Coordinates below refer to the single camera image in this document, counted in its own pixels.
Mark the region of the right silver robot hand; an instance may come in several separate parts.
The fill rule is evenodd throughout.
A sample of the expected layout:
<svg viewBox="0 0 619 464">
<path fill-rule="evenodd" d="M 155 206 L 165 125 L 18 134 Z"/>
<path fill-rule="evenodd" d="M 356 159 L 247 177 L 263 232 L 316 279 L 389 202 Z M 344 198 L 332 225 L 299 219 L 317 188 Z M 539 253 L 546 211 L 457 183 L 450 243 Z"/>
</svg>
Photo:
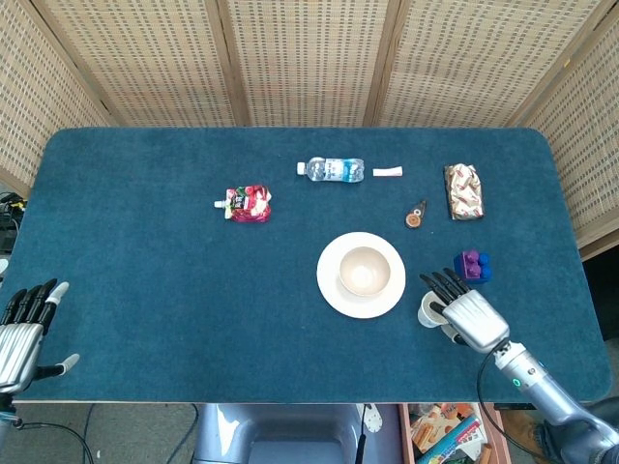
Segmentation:
<svg viewBox="0 0 619 464">
<path fill-rule="evenodd" d="M 454 270 L 444 268 L 419 277 L 434 295 L 428 303 L 430 315 L 444 319 L 467 346 L 487 354 L 509 338 L 506 320 Z"/>
</svg>

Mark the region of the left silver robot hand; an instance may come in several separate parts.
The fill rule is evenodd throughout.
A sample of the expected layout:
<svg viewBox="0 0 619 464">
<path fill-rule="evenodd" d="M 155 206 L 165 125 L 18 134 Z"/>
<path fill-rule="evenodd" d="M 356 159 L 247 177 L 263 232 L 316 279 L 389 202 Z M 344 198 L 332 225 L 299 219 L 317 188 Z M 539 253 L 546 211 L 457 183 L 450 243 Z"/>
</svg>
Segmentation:
<svg viewBox="0 0 619 464">
<path fill-rule="evenodd" d="M 1 394 L 14 397 L 46 378 L 67 374 L 80 360 L 71 354 L 61 362 L 40 365 L 39 356 L 56 310 L 70 288 L 55 278 L 20 289 L 1 314 Z"/>
</svg>

